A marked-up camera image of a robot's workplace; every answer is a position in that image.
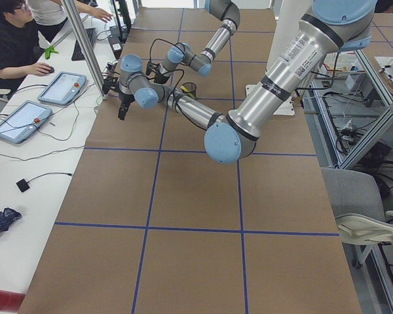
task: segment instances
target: umbrella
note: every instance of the umbrella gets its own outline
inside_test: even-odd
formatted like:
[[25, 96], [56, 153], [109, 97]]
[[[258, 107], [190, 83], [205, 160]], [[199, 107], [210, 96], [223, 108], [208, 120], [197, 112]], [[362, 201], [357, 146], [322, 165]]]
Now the umbrella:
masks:
[[22, 215], [14, 209], [6, 207], [0, 212], [0, 235], [2, 232], [9, 230], [9, 226], [16, 220], [22, 218]]

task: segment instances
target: industrial robot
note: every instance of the industrial robot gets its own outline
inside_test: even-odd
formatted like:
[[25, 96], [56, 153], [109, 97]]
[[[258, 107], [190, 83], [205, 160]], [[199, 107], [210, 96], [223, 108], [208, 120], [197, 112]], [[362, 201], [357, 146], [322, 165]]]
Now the industrial robot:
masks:
[[[239, 108], [223, 114], [165, 85], [179, 64], [208, 76], [215, 57], [239, 27], [239, 9], [232, 1], [206, 0], [205, 9], [221, 21], [221, 26], [200, 54], [195, 54], [187, 43], [176, 43], [160, 65], [148, 65], [145, 73], [139, 56], [131, 54], [122, 59], [117, 81], [119, 118], [125, 118], [134, 101], [145, 109], [162, 103], [206, 130], [204, 145], [213, 160], [222, 164], [236, 162], [253, 152], [264, 123], [327, 54], [362, 49], [369, 44], [376, 2], [312, 0], [287, 49]], [[154, 82], [148, 77], [152, 71]]]

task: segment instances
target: person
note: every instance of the person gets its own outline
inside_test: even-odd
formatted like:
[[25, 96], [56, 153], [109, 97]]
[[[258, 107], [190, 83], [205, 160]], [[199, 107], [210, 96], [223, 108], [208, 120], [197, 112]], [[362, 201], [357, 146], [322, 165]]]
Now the person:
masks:
[[42, 53], [25, 0], [0, 0], [0, 87], [13, 93], [27, 75], [48, 74], [51, 66], [37, 62]]
[[393, 13], [393, 0], [378, 0], [375, 13]]
[[[67, 15], [62, 8], [61, 0], [28, 0], [28, 5], [39, 31], [51, 43], [67, 22]], [[87, 13], [104, 22], [112, 19], [112, 14], [103, 9], [91, 7], [77, 0], [75, 0], [75, 5], [79, 12]]]

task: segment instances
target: tablet screen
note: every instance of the tablet screen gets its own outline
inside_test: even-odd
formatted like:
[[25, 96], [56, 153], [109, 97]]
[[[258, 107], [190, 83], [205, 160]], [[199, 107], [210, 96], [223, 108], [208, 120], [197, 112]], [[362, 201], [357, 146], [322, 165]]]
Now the tablet screen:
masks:
[[41, 97], [53, 101], [63, 101], [73, 89], [74, 83], [78, 82], [80, 78], [79, 75], [62, 73]]
[[0, 133], [4, 133], [11, 139], [16, 139], [26, 128], [34, 128], [33, 119], [38, 118], [45, 110], [32, 103], [26, 103], [21, 109], [7, 118], [6, 122], [2, 123]]

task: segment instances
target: blue framed tablet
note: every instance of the blue framed tablet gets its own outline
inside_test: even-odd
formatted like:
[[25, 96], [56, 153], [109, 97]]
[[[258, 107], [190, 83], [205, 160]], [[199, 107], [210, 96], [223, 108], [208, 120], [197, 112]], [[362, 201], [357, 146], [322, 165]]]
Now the blue framed tablet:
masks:
[[85, 84], [85, 75], [59, 72], [48, 87], [38, 96], [38, 100], [44, 103], [68, 105]]
[[0, 138], [18, 144], [31, 136], [51, 114], [51, 108], [25, 101], [0, 122]]

